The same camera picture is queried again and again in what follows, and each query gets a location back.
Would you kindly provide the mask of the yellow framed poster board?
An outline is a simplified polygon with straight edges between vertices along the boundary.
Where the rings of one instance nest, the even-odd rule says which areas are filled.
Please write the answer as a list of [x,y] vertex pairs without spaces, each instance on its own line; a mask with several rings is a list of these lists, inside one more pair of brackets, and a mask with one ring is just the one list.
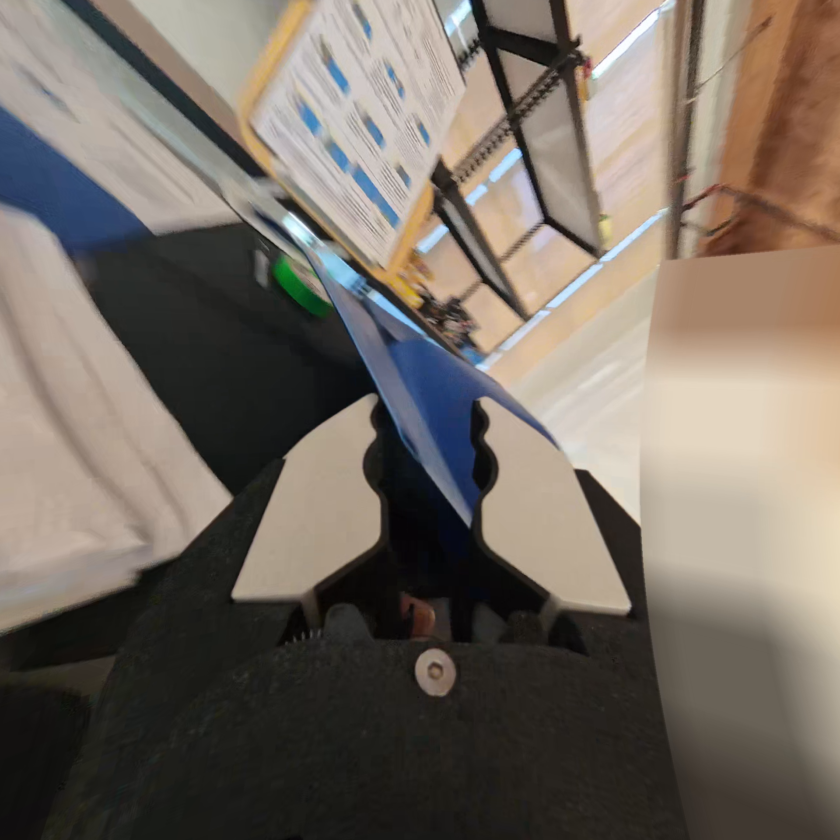
[[252,157],[376,279],[406,262],[466,81],[431,1],[289,2],[238,105]]

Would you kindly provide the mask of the blue sheet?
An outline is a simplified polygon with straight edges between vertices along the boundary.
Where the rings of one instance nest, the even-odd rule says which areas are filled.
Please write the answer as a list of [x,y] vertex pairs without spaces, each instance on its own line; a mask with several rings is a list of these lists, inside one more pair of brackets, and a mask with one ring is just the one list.
[[357,349],[395,429],[416,462],[469,526],[480,491],[471,440],[474,403],[489,397],[555,440],[486,372],[450,353],[388,301],[358,291],[361,274],[332,251],[303,246],[316,277]]

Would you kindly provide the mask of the metal pole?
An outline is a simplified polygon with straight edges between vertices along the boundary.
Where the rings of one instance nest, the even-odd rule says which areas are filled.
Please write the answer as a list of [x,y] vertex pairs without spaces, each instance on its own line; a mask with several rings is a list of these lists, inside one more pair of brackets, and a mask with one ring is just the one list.
[[679,258],[692,123],[698,91],[705,1],[675,1],[670,58],[670,123],[668,132],[668,213],[664,260]]

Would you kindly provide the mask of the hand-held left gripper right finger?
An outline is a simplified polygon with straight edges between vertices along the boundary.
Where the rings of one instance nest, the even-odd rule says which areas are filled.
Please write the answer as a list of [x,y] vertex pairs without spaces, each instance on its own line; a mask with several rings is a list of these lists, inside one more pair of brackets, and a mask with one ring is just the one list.
[[474,408],[490,457],[478,546],[538,595],[542,625],[561,613],[628,616],[631,599],[563,450],[488,396]]

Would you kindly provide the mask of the white and blue banner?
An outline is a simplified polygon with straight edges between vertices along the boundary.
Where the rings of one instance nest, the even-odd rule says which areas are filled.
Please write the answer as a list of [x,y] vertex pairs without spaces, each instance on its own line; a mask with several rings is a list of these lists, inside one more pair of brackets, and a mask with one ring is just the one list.
[[1,204],[69,252],[231,224],[265,192],[62,2],[1,2]]

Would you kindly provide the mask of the brown wooden panel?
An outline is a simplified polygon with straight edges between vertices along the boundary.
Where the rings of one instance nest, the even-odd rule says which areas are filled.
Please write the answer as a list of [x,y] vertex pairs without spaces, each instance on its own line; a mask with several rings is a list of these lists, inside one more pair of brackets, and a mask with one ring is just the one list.
[[838,245],[839,2],[752,2],[696,254]]

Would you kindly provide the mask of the green tape roll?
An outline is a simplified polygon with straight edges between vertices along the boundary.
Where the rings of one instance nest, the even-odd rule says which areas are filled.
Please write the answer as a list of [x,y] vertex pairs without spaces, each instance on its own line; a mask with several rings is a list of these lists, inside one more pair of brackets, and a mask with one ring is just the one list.
[[325,319],[333,311],[329,295],[308,262],[280,252],[272,263],[271,277],[289,299],[314,318]]

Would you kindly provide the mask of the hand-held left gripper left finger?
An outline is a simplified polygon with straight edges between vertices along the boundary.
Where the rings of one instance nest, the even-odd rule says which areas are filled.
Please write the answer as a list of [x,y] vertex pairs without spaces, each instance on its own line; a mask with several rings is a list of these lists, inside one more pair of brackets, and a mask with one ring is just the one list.
[[362,397],[283,458],[233,602],[299,604],[305,618],[323,618],[324,589],[382,544],[384,501],[365,470],[379,402],[376,394]]

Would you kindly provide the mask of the white cloth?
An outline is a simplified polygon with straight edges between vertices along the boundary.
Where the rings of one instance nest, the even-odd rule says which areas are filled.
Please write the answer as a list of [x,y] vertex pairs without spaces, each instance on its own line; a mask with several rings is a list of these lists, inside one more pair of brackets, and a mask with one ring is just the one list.
[[94,304],[58,238],[1,212],[1,627],[135,585],[232,496]]

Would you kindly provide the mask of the black metal frame rack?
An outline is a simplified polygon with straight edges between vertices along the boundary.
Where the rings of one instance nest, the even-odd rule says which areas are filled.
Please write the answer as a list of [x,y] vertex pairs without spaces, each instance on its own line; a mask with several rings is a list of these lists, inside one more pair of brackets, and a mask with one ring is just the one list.
[[[485,60],[490,105],[499,105],[490,126],[455,163],[437,163],[432,175],[433,209],[458,250],[491,290],[521,320],[529,315],[505,270],[543,228],[590,257],[604,248],[601,208],[595,192],[578,78],[589,57],[574,36],[562,1],[458,2],[446,18],[448,35],[471,40],[458,55],[462,70]],[[499,255],[467,202],[466,188],[478,175],[490,180],[499,154],[516,151],[537,206],[537,220]]]

